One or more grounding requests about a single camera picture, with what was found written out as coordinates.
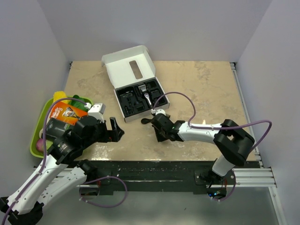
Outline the black silver hair clipper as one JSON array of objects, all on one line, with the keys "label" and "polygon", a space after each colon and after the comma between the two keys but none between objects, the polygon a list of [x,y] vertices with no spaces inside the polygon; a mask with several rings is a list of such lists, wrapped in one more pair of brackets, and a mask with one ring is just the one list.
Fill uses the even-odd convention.
[{"label": "black silver hair clipper", "polygon": [[138,86],[139,91],[141,92],[141,95],[146,99],[147,104],[150,108],[153,108],[153,100],[151,99],[150,93],[147,90],[147,87],[145,84]]}]

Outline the white cardboard box lid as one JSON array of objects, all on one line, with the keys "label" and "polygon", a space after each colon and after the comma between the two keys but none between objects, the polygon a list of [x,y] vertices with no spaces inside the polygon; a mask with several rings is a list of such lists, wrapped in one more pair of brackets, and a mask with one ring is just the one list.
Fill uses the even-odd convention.
[{"label": "white cardboard box lid", "polygon": [[156,68],[149,55],[149,50],[144,45],[103,55],[101,61],[102,65],[106,68],[108,77],[114,88],[114,94],[115,90],[122,87],[148,81],[153,78],[158,79],[156,77]]}]

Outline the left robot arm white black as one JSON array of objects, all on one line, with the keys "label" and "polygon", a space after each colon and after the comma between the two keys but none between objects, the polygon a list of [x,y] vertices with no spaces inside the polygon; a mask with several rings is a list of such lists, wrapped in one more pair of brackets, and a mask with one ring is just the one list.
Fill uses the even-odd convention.
[{"label": "left robot arm white black", "polygon": [[110,123],[112,128],[109,130],[106,121],[83,116],[73,128],[56,138],[26,182],[11,196],[0,199],[0,210],[5,213],[2,224],[8,221],[12,225],[35,225],[51,202],[77,185],[94,183],[98,170],[87,159],[79,161],[59,181],[53,180],[92,144],[120,141],[125,132],[114,117],[110,118]]}]

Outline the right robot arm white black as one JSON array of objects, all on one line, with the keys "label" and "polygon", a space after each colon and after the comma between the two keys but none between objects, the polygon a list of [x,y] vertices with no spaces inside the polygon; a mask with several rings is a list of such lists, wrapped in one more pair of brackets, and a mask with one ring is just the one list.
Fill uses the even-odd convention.
[{"label": "right robot arm white black", "polygon": [[150,120],[150,123],[158,142],[199,141],[217,146],[221,156],[208,171],[199,175],[206,183],[220,184],[231,169],[243,166],[255,143],[248,132],[229,119],[223,123],[200,126],[183,120],[173,123],[168,116],[159,113]]}]

